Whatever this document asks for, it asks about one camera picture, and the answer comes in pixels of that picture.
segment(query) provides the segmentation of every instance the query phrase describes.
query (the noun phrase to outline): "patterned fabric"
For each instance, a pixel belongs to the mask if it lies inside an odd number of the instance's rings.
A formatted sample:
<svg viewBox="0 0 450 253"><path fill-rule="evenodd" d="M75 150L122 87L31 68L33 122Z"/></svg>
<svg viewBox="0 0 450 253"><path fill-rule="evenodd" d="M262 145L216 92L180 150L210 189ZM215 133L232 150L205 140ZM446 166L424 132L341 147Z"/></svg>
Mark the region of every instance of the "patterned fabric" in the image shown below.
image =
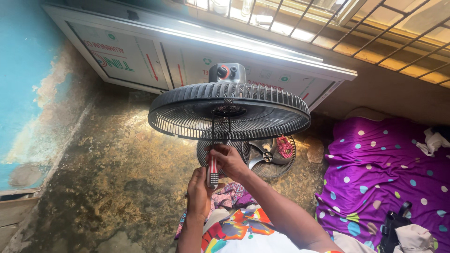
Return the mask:
<svg viewBox="0 0 450 253"><path fill-rule="evenodd" d="M410 201L406 217L431 232L436 253L450 252L450 148L425 155L416 143L427 128L401 118L337 123L324 189L316 194L319 224L377 251L387 212Z"/></svg>
<svg viewBox="0 0 450 253"><path fill-rule="evenodd" d="M258 202L245 190L245 188L240 183L231 182L228 183L224 188L222 188L220 192L212 195L211 210L209 211L208 218L214 210L219 208L219 206L228 209L237 209L247 207L251 204L258 204ZM175 239L180 236L185 219L186 211L181 216Z"/></svg>
<svg viewBox="0 0 450 253"><path fill-rule="evenodd" d="M292 156L292 144L284 136L277 138L277 149L278 153L280 153L284 158L289 158Z"/></svg>
<svg viewBox="0 0 450 253"><path fill-rule="evenodd" d="M317 253L297 248L287 236L277 232L262 208L240 209L216 222L202 236L200 253L248 252Z"/></svg>

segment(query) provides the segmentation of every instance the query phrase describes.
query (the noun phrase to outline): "window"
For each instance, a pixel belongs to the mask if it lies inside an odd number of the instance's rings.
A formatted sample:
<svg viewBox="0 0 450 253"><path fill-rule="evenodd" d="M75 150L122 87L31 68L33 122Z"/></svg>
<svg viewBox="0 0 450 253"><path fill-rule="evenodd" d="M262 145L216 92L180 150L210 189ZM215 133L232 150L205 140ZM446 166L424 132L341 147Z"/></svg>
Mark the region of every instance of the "window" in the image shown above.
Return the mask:
<svg viewBox="0 0 450 253"><path fill-rule="evenodd" d="M185 1L197 12L450 87L450 0ZM220 24L236 29L229 22Z"/></svg>

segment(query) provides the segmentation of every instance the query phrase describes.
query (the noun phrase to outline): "stained concrete floor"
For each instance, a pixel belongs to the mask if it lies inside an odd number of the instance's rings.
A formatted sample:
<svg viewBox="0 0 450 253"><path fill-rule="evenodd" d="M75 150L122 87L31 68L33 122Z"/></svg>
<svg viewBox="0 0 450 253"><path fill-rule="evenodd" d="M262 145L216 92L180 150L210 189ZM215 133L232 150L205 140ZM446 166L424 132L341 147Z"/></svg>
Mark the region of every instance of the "stained concrete floor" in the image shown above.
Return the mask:
<svg viewBox="0 0 450 253"><path fill-rule="evenodd" d="M197 142L152 129L151 101L129 103L130 89L105 84L103 90L23 232L29 244L23 253L175 252L186 186L199 167ZM311 215L333 125L313 114L311 127L294 136L297 158L290 171L266 179Z"/></svg>

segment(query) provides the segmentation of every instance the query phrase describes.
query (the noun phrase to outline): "black fan grille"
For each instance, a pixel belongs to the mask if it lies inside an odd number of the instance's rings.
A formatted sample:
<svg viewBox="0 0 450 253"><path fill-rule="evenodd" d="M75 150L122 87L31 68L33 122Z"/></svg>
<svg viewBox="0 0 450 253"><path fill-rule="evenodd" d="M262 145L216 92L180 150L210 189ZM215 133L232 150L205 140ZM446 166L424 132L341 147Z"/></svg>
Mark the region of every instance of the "black fan grille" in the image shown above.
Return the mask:
<svg viewBox="0 0 450 253"><path fill-rule="evenodd" d="M226 105L246 113L215 117L212 110ZM152 103L150 125L169 135L195 140L256 140L292 134L306 129L310 115L297 96L261 85L203 83L180 87L162 94Z"/></svg>
<svg viewBox="0 0 450 253"><path fill-rule="evenodd" d="M215 141L214 144L222 144L221 141ZM241 155L243 161L244 157L242 156L242 142L241 141L227 141L225 144L233 146L237 149L238 153ZM205 148L211 145L210 141L199 140L197 142L197 159L201 166L208 167L208 164L205 161L205 157L207 152ZM222 170L219 170L219 174L225 174Z"/></svg>
<svg viewBox="0 0 450 253"><path fill-rule="evenodd" d="M258 162L252 168L252 171L255 172L255 174L257 174L258 176L265 176L265 177L277 177L288 172L288 170L294 164L295 156L297 155L297 149L295 147L295 141L292 138L292 136L286 136L286 139L292 145L291 160L284 165L266 163L264 161ZM268 139L267 143L269 145L272 145L272 139ZM244 156L245 163L248 164L253 158L258 157L262 154L258 148L249 144L248 141L244 141L242 142L242 155ZM275 158L284 158L278 151L275 152L273 155Z"/></svg>

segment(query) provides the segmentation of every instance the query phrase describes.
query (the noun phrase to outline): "colorful shirt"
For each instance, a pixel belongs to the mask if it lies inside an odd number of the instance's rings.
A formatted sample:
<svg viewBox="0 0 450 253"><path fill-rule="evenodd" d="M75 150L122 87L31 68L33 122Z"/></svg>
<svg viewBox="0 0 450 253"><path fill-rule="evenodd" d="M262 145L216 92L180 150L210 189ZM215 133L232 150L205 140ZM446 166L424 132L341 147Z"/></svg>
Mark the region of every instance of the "colorful shirt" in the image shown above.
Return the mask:
<svg viewBox="0 0 450 253"><path fill-rule="evenodd" d="M216 222L203 234L201 253L228 252L318 253L297 248L287 236L277 232L262 208L240 209Z"/></svg>

